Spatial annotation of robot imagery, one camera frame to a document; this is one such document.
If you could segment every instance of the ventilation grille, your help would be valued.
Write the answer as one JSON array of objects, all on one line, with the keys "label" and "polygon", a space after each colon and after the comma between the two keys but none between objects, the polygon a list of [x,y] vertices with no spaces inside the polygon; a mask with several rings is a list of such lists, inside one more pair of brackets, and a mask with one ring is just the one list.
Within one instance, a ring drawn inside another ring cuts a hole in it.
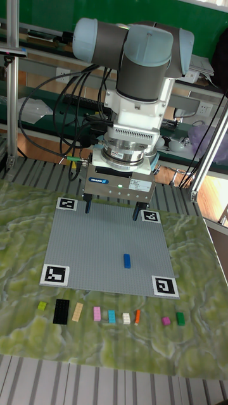
[{"label": "ventilation grille", "polygon": [[127,129],[120,129],[120,128],[115,128],[115,134],[116,135],[126,135],[129,137],[140,137],[143,139],[152,139],[153,135],[152,134],[145,134],[143,132],[137,132],[137,131],[130,131]]}]

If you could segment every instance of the black cable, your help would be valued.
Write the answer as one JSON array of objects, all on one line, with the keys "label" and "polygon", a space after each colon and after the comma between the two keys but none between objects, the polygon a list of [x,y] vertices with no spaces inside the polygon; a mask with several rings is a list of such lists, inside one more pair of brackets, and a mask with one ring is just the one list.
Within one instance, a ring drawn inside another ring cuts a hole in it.
[{"label": "black cable", "polygon": [[[226,96],[226,94],[227,94],[227,91],[228,91],[228,89],[226,90],[226,92],[224,93],[224,95],[222,96],[222,98],[221,98],[221,100],[220,100],[220,103],[219,103],[219,105],[218,105],[218,107],[217,107],[217,109],[216,109],[216,112],[215,112],[215,114],[214,114],[214,116],[213,116],[213,118],[212,118],[212,120],[211,120],[211,122],[210,122],[210,124],[209,124],[209,126],[208,126],[208,128],[207,128],[207,130],[206,130],[206,132],[205,132],[205,134],[204,134],[204,136],[203,136],[203,138],[201,139],[201,141],[200,141],[200,143],[199,143],[199,145],[198,145],[198,147],[197,147],[197,150],[196,150],[196,152],[195,152],[195,154],[194,154],[194,156],[193,156],[193,159],[192,159],[192,161],[191,161],[191,163],[190,163],[190,165],[189,165],[189,167],[188,167],[188,169],[187,169],[187,171],[186,171],[186,174],[184,175],[183,179],[181,180],[181,182],[180,182],[180,184],[179,184],[179,188],[182,188],[182,187],[187,183],[186,180],[184,181],[184,179],[185,179],[186,176],[187,176],[187,172],[189,171],[189,169],[191,168],[192,163],[194,162],[194,159],[195,159],[195,157],[196,157],[196,155],[197,155],[197,153],[198,153],[198,151],[199,151],[199,149],[200,149],[200,146],[201,146],[203,140],[205,139],[205,137],[206,137],[206,135],[207,135],[207,133],[208,133],[208,131],[209,131],[209,129],[210,129],[210,127],[211,127],[211,125],[212,125],[212,123],[213,123],[213,121],[214,121],[216,115],[217,115],[217,113],[218,113],[218,110],[219,110],[220,107],[221,107],[222,101],[224,100],[224,98],[225,98],[225,96]],[[188,177],[187,181],[189,181],[189,179],[190,179],[191,177],[192,177],[192,173],[191,173],[190,176]]]},{"label": "black cable", "polygon": [[66,127],[69,127],[70,125],[72,125],[72,124],[74,124],[74,123],[75,123],[75,119],[74,119],[73,121],[68,122],[67,124],[65,124],[65,126],[66,126]]},{"label": "black cable", "polygon": [[18,147],[18,152],[19,152],[25,159],[28,159],[28,157],[24,154],[24,152],[22,152],[22,151],[20,150],[19,147]]},{"label": "black cable", "polygon": [[[68,105],[67,105],[66,110],[65,110],[65,114],[64,114],[64,118],[63,118],[63,124],[62,124],[62,129],[61,129],[61,133],[59,134],[59,136],[60,136],[60,153],[63,153],[63,151],[62,151],[62,143],[63,143],[63,142],[64,142],[66,145],[69,146],[69,148],[68,148],[68,150],[65,152],[65,154],[68,154],[68,153],[71,151],[72,147],[73,147],[73,142],[72,142],[72,143],[69,143],[69,141],[67,141],[66,139],[64,139],[65,122],[66,122],[66,118],[67,118],[68,109],[69,109],[69,107],[70,107],[70,103],[72,102],[73,95],[74,95],[74,93],[75,93],[75,91],[76,91],[76,89],[77,89],[77,87],[78,87],[80,81],[84,78],[84,76],[85,76],[85,75],[82,75],[82,76],[78,79],[77,84],[76,84],[75,87],[73,88],[73,91],[72,91],[71,96],[70,96],[70,100],[68,101]],[[76,110],[74,111],[74,113],[75,113],[75,119],[74,119],[73,122],[75,122],[75,120],[76,120],[76,118],[77,118],[77,117],[76,117],[76,111],[77,111],[77,108],[76,108]]]},{"label": "black cable", "polygon": [[103,88],[107,78],[109,77],[109,75],[111,73],[111,69],[110,69],[109,72],[106,74],[107,70],[108,70],[107,68],[104,69],[103,78],[102,78],[102,82],[101,82],[101,87],[99,88],[99,92],[98,92],[98,112],[99,112],[100,119],[105,121],[105,122],[107,122],[107,118],[105,117],[105,114],[104,114],[103,109],[102,109],[101,94],[102,94],[102,88]]},{"label": "black cable", "polygon": [[[73,106],[72,106],[71,104],[70,104],[70,108],[72,109],[73,113],[75,114],[75,110],[73,109]],[[74,122],[75,122],[75,120],[73,120],[73,121],[71,121],[71,122],[68,122],[65,126],[67,127],[67,126],[73,124]]]},{"label": "black cable", "polygon": [[[73,82],[74,81],[76,81],[78,78],[79,78],[79,82],[80,82],[80,77],[79,76],[83,76],[83,74],[85,74],[85,73],[87,73],[87,72],[92,72],[94,69],[96,69],[98,66],[97,65],[91,65],[91,66],[89,66],[88,68],[86,68],[86,69],[84,69],[84,70],[82,70],[81,72],[80,72],[80,75],[77,75],[77,76],[74,76],[74,77],[72,77],[72,79],[67,83],[67,85],[64,87],[64,89],[61,91],[61,93],[60,93],[60,95],[58,96],[58,98],[57,98],[57,100],[56,100],[56,103],[55,103],[55,105],[54,105],[54,110],[53,110],[53,123],[54,123],[54,129],[56,130],[56,133],[57,133],[57,135],[58,135],[58,137],[59,138],[61,138],[62,136],[61,136],[61,134],[59,133],[59,131],[58,131],[58,127],[57,127],[57,124],[56,124],[56,110],[57,110],[57,107],[58,107],[58,105],[59,105],[59,103],[60,103],[60,100],[61,100],[61,97],[62,97],[62,95],[67,91],[67,89],[73,84]],[[64,140],[64,142],[68,145],[68,146],[70,146],[71,145],[71,143],[69,143],[68,141],[66,141],[66,140]]]},{"label": "black cable", "polygon": [[[89,125],[100,124],[100,123],[101,123],[101,122],[100,122],[99,120],[96,120],[96,121],[87,122],[87,123],[85,123],[84,125],[82,125],[82,126],[80,127],[80,129],[79,129],[79,132],[78,132],[78,139],[79,139],[81,133],[83,132],[83,130],[84,130],[86,127],[88,127]],[[71,162],[70,162],[70,167],[69,167],[69,172],[68,172],[68,179],[69,179],[70,182],[73,182],[73,181],[77,178],[77,176],[78,176],[77,173],[76,173],[77,175],[75,174],[74,177],[71,177],[71,176],[69,175],[69,173],[71,173],[72,163],[73,163],[73,162],[71,161]]]},{"label": "black cable", "polygon": [[66,73],[66,74],[64,74],[64,75],[59,75],[59,76],[56,76],[56,77],[52,77],[52,78],[46,80],[45,82],[43,82],[42,84],[40,84],[39,86],[37,86],[36,88],[34,88],[34,89],[32,90],[32,92],[25,98],[25,100],[24,100],[24,102],[23,102],[23,104],[22,104],[22,107],[20,108],[18,123],[19,123],[19,127],[20,127],[20,129],[21,129],[21,131],[22,131],[22,134],[24,135],[24,137],[25,137],[32,145],[39,147],[39,148],[42,149],[43,151],[50,152],[50,153],[53,153],[53,154],[55,154],[55,155],[57,155],[57,156],[60,156],[61,158],[64,158],[64,157],[65,157],[64,154],[60,154],[60,153],[58,153],[58,152],[51,151],[50,149],[47,149],[46,147],[43,147],[43,146],[41,146],[41,145],[36,144],[34,141],[32,141],[32,139],[29,138],[29,136],[25,133],[25,131],[24,131],[24,129],[23,129],[23,126],[22,126],[22,112],[23,112],[23,109],[24,109],[24,107],[25,107],[27,101],[32,97],[32,95],[35,93],[36,90],[39,90],[42,86],[44,86],[44,85],[50,83],[50,82],[53,81],[53,80],[56,80],[57,78],[60,78],[60,77],[67,77],[67,76],[72,76],[72,75],[75,75],[75,77],[81,76],[81,75],[83,74],[83,72],[85,72],[85,70],[86,70],[86,69],[84,69],[84,71],[82,71],[82,72]]},{"label": "black cable", "polygon": [[[71,148],[71,149],[73,149],[73,151],[72,151],[72,156],[74,156],[74,154],[75,154],[76,142],[77,142],[78,139],[79,139],[79,136],[77,136],[77,117],[78,117],[78,114],[79,114],[80,97],[81,97],[81,94],[82,94],[83,86],[84,86],[84,84],[85,84],[85,82],[86,82],[86,80],[88,79],[88,77],[89,77],[90,74],[91,74],[91,73],[89,72],[89,73],[87,73],[87,75],[85,75],[85,77],[84,77],[84,79],[83,79],[83,81],[82,81],[82,84],[81,84],[81,86],[80,86],[79,96],[78,96],[78,99],[77,99],[77,107],[76,107],[76,111],[75,111],[75,137],[74,137],[74,140],[73,140],[73,142],[72,142],[72,148]],[[76,174],[75,174],[75,176],[72,177],[72,173],[71,173],[72,163],[73,163],[73,162],[71,161],[71,162],[70,162],[69,171],[68,171],[68,179],[69,179],[70,182],[73,182],[73,181],[78,177],[79,172],[80,172],[80,167],[81,167],[80,164],[77,164],[77,166],[76,166],[76,167],[77,167]]]},{"label": "black cable", "polygon": [[189,174],[189,176],[185,179],[182,187],[186,186],[187,183],[190,182],[190,180],[193,178],[194,174],[197,172],[198,168],[200,167],[200,163],[201,160],[203,159],[203,156],[199,159],[199,161],[197,162],[196,166],[193,168],[193,170],[191,171],[191,173]]}]

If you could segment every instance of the green wall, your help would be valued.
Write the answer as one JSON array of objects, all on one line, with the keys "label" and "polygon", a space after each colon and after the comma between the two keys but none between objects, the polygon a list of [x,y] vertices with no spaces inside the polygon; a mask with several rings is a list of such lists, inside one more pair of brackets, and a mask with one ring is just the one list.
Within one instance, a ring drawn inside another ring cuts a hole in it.
[{"label": "green wall", "polygon": [[[0,0],[6,18],[6,0]],[[20,0],[20,21],[55,30],[73,31],[81,17],[104,22],[151,20],[193,32],[193,53],[210,58],[219,35],[227,28],[228,14],[178,0]]]}]

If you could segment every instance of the green lego brick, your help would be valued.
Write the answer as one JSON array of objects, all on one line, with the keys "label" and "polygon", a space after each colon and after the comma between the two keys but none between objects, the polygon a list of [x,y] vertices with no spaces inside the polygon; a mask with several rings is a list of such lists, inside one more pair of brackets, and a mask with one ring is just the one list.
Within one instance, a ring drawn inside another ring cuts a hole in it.
[{"label": "green lego brick", "polygon": [[38,305],[38,309],[40,309],[41,311],[44,311],[46,308],[47,303],[40,301],[39,305]]},{"label": "green lego brick", "polygon": [[177,323],[181,327],[183,327],[185,325],[183,312],[177,312]]}]

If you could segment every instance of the pink lego brick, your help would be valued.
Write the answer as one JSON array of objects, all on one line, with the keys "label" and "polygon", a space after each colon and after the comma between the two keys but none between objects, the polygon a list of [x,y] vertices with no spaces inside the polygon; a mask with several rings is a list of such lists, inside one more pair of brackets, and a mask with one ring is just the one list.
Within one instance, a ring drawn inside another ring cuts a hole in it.
[{"label": "pink lego brick", "polygon": [[101,320],[101,308],[94,306],[94,321],[100,322]]},{"label": "pink lego brick", "polygon": [[167,325],[171,324],[170,318],[168,318],[167,316],[165,316],[164,318],[161,318],[161,321],[162,321],[164,326],[167,326]]}]

